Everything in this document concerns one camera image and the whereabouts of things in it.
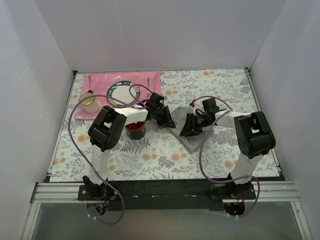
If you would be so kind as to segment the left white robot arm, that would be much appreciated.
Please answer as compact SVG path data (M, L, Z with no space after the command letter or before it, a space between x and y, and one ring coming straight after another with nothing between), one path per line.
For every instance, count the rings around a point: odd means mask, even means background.
M159 127L175 128L175 122L163 96L152 93L149 99L141 103L112 108L104 106L91 124L88 135L91 143L91 170L83 177L87 192L95 199L106 196L108 179L108 162L111 150L118 144L123 128L137 123L155 120Z

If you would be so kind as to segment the grey cloth napkin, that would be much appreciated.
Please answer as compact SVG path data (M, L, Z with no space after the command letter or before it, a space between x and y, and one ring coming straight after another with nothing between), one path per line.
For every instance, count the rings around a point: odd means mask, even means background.
M180 132L183 129L185 122L186 122L186 116L188 113L194 114L194 111L191 107L183 107L179 106L177 107L172 113L171 117L175 123L175 128L168 128L168 130L178 139L180 140L183 145L188 149L190 153L195 152L197 149L200 148L202 145L202 142L204 140L204 137L206 136L209 126L203 127L202 132L200 132L200 135L196 136L180 136Z

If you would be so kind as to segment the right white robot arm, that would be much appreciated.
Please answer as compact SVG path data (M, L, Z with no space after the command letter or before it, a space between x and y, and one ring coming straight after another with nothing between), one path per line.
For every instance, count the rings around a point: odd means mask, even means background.
M262 111L240 113L229 106L218 107L216 97L202 97L203 111L187 113L181 137L193 137L202 133L204 127L224 126L235 129L240 154L226 180L208 178L209 193L216 199L237 199L247 191L253 191L252 178L258 162L276 146L276 139Z

